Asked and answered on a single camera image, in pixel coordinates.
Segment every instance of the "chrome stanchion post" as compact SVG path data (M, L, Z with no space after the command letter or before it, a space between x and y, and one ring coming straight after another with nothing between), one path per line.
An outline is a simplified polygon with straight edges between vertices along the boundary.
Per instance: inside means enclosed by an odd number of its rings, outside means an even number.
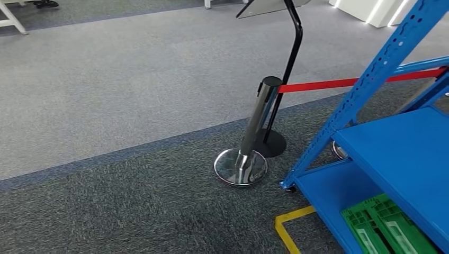
M276 98L282 80L266 77L262 80L253 116L246 127L240 148L223 151L216 158L213 166L215 173L230 185L248 186L258 182L267 173L265 158L253 150L258 131L262 128Z
M348 155L343 148L341 148L335 141L332 141L332 152L338 157L338 159L343 160Z

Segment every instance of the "white cabinet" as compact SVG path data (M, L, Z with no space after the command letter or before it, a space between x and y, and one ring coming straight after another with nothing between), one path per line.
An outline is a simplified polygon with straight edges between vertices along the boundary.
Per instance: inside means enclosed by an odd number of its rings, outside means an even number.
M401 23L417 0L329 0L329 4L381 28Z

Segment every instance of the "white furniture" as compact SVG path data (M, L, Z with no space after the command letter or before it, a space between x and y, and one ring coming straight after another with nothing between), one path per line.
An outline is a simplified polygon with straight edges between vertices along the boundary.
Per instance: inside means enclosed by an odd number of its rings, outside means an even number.
M329 4L377 28L399 24L417 0L329 0Z
M22 0L15 0L14 3L19 3L21 6L25 6L25 3ZM23 35L27 35L25 28L22 26L22 24L17 20L17 18L11 13L10 9L6 7L5 2L0 0L0 11L2 11L5 16L6 20L0 20L0 28L4 26L10 26L13 25L17 28L19 32L21 32Z
M211 0L204 0L204 8L206 8L206 10L209 10L210 7L210 2ZM249 0L243 0L243 4L247 4L249 2Z

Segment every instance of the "dark gray carpet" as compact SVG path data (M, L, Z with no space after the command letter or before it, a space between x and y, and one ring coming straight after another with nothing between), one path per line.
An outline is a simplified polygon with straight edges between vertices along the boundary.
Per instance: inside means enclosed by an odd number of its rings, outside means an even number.
M388 116L423 81L392 84L360 113ZM285 253L277 215L308 205L278 182L341 95L280 111L288 149L250 188L221 183L215 157L239 145L245 120L0 182L0 252ZM439 102L449 109L449 98ZM316 165L335 160L326 150ZM286 223L304 253L341 252L316 214Z
M56 0L59 7L38 10L32 3L26 7L8 4L8 8L27 30L72 25L117 17L204 6L204 0ZM214 5L241 3L239 0L217 0ZM5 19L0 12L0 20ZM17 34L14 27L0 29L0 34Z

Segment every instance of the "black curved pole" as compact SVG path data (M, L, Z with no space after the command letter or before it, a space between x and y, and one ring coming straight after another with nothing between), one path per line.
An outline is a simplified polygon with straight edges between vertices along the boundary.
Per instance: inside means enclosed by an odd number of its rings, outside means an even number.
M298 13L296 12L296 7L294 6L293 0L284 0L285 6L287 6L287 10L289 10L290 17L293 20L293 24L296 31L295 41L293 43L292 52L290 53L289 62L287 63L287 67L285 68L284 77L282 78L282 84L287 84L290 78L290 74L292 73L293 65L296 60L296 56L298 55L299 47L302 42L302 26L301 20L299 19ZM270 136L271 129L273 127L274 119L276 118L277 111L279 110L279 105L281 104L283 94L278 94L276 98L276 102L273 106L273 112L271 113L270 120L267 125L267 130L264 136L264 143L267 142L268 136Z

